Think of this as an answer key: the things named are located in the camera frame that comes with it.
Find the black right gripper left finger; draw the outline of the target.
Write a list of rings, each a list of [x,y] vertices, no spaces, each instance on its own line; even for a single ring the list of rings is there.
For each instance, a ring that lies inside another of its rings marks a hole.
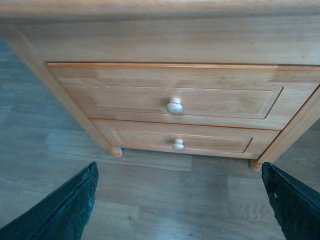
[[[99,172],[90,163],[30,210],[0,229],[2,240],[79,240],[88,224]]]

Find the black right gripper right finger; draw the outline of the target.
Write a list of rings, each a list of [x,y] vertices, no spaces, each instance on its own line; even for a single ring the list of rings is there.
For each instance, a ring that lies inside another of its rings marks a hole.
[[[320,193],[272,163],[261,174],[274,217],[287,240],[320,238]]]

